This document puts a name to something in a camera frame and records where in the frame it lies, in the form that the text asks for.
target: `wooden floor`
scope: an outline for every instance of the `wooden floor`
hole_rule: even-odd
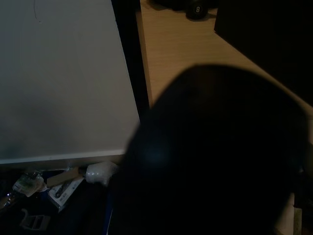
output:
[[[175,12],[141,0],[138,29],[150,103],[184,69],[194,64],[232,65],[254,71],[291,94],[313,119],[313,108],[290,92],[214,32],[217,9],[202,21],[191,21],[184,12]]]

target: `clutter on floor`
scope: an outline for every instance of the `clutter on floor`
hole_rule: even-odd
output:
[[[106,212],[109,181],[117,169],[114,163],[103,162],[66,170],[0,173],[0,233],[106,234],[105,221],[111,216]]]

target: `white board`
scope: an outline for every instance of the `white board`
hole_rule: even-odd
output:
[[[1,0],[0,31],[0,164],[123,153],[139,121],[111,0]]]

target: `black frame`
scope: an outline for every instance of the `black frame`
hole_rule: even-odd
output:
[[[136,11],[140,10],[140,0],[111,1],[139,119],[141,119],[149,110],[149,99],[136,20]]]

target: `white plastic wrap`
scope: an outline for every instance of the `white plastic wrap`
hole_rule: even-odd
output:
[[[102,162],[89,165],[86,171],[88,183],[100,182],[104,186],[109,185],[111,176],[117,171],[118,166],[112,162]]]

